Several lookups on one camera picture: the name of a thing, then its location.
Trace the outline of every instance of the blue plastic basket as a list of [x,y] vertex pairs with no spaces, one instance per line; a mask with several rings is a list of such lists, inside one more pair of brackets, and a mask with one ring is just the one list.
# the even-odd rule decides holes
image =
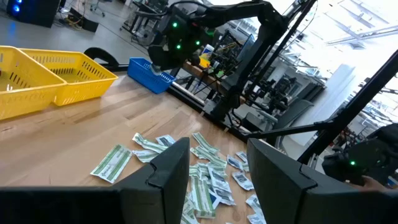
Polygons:
[[175,78],[165,72],[155,75],[150,69],[151,64],[144,58],[130,58],[127,74],[150,91],[159,94],[164,92]]

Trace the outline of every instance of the white wall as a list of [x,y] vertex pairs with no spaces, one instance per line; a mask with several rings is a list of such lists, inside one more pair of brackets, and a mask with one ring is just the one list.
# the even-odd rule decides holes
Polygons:
[[[395,49],[352,50],[344,64],[326,82],[315,106],[301,116],[294,126],[313,124],[328,119],[366,77],[373,76]],[[290,137],[304,146],[316,132],[294,134]]]

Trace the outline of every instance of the wooden table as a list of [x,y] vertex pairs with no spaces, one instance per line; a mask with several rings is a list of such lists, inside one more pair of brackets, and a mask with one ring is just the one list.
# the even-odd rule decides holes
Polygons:
[[[110,186],[90,175],[117,144],[142,149],[131,139],[141,133],[152,141],[170,134],[174,139],[200,132],[220,156],[246,151],[246,144],[168,93],[155,95],[127,76],[119,76],[102,98],[68,106],[51,106],[41,112],[0,121],[1,186]],[[190,154],[191,165],[199,160]],[[117,181],[144,164],[132,157]],[[249,223],[253,210],[245,200],[254,191],[243,190],[232,178],[237,169],[227,165],[226,173],[236,206],[218,205],[216,218],[200,223]]]

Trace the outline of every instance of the black box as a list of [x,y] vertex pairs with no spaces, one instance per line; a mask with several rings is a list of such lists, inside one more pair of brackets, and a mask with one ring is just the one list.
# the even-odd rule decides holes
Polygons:
[[59,0],[8,0],[7,13],[18,21],[51,28]]

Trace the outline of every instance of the yellow basket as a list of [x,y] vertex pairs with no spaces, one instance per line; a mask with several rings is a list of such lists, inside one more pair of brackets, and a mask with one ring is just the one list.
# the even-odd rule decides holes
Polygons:
[[80,52],[21,50],[67,82],[54,99],[58,106],[102,96],[113,81],[118,79],[116,75]]
[[0,120],[48,107],[64,85],[20,50],[0,46]]

